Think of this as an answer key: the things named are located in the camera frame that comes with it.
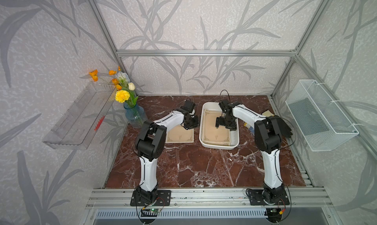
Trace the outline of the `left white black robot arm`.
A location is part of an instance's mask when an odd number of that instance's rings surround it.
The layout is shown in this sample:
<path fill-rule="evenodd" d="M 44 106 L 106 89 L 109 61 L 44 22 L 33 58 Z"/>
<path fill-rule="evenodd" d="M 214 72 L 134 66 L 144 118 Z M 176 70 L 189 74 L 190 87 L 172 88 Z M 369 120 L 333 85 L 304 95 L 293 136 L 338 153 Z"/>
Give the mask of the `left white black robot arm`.
<path fill-rule="evenodd" d="M 186 130 L 199 126 L 195 103 L 189 101 L 159 120 L 144 122 L 135 140 L 135 150 L 141 164 L 138 189 L 148 193 L 157 189 L 158 158 L 164 150 L 168 132 L 176 126 Z"/>

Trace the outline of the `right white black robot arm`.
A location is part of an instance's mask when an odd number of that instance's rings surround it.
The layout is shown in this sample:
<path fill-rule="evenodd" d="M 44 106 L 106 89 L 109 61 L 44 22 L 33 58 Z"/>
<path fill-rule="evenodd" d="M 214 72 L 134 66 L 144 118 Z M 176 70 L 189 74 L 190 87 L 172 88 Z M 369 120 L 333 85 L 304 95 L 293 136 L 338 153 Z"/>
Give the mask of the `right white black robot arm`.
<path fill-rule="evenodd" d="M 254 129 L 254 142 L 261 151 L 264 163 L 264 193 L 267 203 L 272 203 L 285 193 L 281 178 L 279 154 L 284 131 L 291 134 L 291 129 L 279 116 L 266 117 L 258 114 L 245 105 L 223 99 L 219 103 L 223 115 L 216 120 L 216 128 L 224 126 L 230 131 L 237 129 L 240 119 Z"/>

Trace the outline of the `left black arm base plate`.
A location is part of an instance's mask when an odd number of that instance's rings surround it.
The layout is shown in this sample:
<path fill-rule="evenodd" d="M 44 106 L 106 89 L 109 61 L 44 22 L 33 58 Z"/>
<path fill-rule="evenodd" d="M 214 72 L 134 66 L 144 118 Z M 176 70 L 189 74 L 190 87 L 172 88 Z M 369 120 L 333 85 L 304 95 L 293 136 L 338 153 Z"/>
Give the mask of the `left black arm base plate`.
<path fill-rule="evenodd" d="M 132 194 L 130 206 L 169 206 L 171 200 L 171 190 L 135 190 Z"/>

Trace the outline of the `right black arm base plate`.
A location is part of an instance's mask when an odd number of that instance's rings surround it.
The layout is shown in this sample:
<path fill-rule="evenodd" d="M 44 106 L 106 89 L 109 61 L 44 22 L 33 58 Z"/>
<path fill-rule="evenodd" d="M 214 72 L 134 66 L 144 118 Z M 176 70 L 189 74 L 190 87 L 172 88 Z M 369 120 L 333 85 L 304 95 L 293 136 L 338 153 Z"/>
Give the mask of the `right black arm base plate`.
<path fill-rule="evenodd" d="M 246 196 L 249 199 L 250 205 L 276 205 L 285 206 L 290 205 L 289 196 L 286 192 L 280 191 L 275 195 L 272 192 L 262 189 L 246 189 Z"/>

